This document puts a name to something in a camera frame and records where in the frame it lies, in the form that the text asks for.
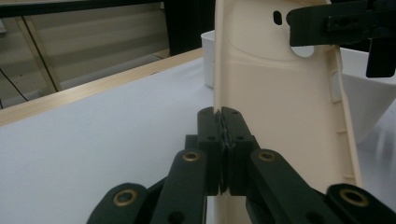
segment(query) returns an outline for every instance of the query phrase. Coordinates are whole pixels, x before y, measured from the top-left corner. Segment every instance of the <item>cream plastic part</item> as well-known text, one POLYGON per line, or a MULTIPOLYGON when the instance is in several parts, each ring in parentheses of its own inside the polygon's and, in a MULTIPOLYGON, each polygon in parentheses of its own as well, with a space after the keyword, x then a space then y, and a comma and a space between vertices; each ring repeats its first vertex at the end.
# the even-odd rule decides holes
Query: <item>cream plastic part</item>
POLYGON ((205 84, 213 88, 213 74, 215 72, 215 31, 201 34, 202 49, 204 51, 203 67, 205 84))
MULTIPOLYGON (((216 109, 239 110, 261 147, 281 153, 311 187, 325 192, 335 183, 361 186, 340 50, 316 46, 312 56, 300 57, 290 48, 286 23, 292 9, 323 4, 218 0, 214 89, 216 109)), ((217 223, 250 223, 243 197, 221 196, 216 204, 217 223)))

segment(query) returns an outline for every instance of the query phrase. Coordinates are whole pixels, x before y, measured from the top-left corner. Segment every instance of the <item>hole in plastic part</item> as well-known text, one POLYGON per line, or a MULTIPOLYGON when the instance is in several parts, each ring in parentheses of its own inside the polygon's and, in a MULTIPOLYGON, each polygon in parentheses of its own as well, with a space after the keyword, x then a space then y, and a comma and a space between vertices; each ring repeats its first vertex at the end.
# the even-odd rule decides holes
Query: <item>hole in plastic part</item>
POLYGON ((173 212, 168 216, 168 222, 170 224, 181 224, 184 222, 184 214, 182 212, 173 212))
POLYGON ((341 189, 340 195, 341 198, 344 199, 346 202, 359 207, 365 207, 369 204, 366 196, 353 189, 341 189))
POLYGON ((308 213, 306 213, 305 217, 310 223, 313 223, 313 224, 326 223, 324 217, 317 212, 308 212, 308 213))
POLYGON ((273 13, 273 18, 274 18, 274 23, 276 25, 281 25, 282 24, 282 13, 280 13, 280 11, 275 11, 273 13))
POLYGON ((314 46, 291 47, 291 50, 300 57, 308 58, 314 54, 314 46))
POLYGON ((196 152, 187 152, 183 155, 183 160, 185 161, 198 161, 199 155, 196 152))

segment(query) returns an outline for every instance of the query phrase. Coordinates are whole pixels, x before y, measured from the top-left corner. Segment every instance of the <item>white tabletop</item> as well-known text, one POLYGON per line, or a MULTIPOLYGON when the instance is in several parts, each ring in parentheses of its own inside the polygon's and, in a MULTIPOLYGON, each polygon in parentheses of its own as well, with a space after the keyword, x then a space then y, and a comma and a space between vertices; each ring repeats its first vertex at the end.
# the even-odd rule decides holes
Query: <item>white tabletop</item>
POLYGON ((0 223, 85 223, 113 187, 167 176, 212 106, 202 59, 0 127, 0 223))

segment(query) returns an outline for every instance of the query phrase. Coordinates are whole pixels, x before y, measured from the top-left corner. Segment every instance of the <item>black mechanical linkage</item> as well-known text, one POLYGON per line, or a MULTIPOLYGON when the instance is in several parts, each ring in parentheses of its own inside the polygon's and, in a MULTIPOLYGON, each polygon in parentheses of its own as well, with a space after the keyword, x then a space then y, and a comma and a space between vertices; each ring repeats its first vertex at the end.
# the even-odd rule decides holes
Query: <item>black mechanical linkage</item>
POLYGON ((138 216, 146 196, 147 190, 141 185, 118 185, 99 202, 87 223, 141 223, 138 216))
POLYGON ((342 223, 279 153, 255 150, 248 173, 260 194, 247 199, 262 197, 275 223, 342 223))
POLYGON ((396 223, 396 214, 364 189, 339 184, 327 189, 325 202, 344 223, 396 223))
POLYGON ((248 159, 250 153, 260 146, 239 111, 223 107, 221 115, 231 147, 228 151, 228 189, 231 195, 245 196, 248 189, 248 159))
POLYGON ((177 153, 150 223, 205 223, 206 166, 203 151, 177 153))
POLYGON ((396 214, 363 189, 333 185, 326 195, 311 189, 280 154, 260 149, 237 110, 201 110, 198 134, 186 136, 185 148, 168 177, 149 189, 115 187, 88 223, 205 223, 206 196, 219 189, 247 197, 253 224, 396 223, 396 214))
POLYGON ((290 45, 340 45, 370 39, 367 77, 392 77, 396 68, 396 1, 353 1, 292 10, 290 45))

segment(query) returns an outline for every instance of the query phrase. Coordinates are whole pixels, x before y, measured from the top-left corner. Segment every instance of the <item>wooden table edge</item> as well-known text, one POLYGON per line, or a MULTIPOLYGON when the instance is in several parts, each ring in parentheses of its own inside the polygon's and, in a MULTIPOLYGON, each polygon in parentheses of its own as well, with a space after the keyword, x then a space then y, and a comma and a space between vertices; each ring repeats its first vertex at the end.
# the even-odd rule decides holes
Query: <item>wooden table edge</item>
POLYGON ((195 49, 155 63, 136 67, 110 77, 104 77, 76 86, 65 91, 59 91, 37 98, 20 105, 5 108, 0 110, 0 127, 21 119, 32 117, 33 115, 51 110, 61 105, 73 103, 101 91, 116 88, 120 85, 138 80, 139 78, 147 77, 183 63, 190 62, 202 57, 202 54, 202 49, 195 49))

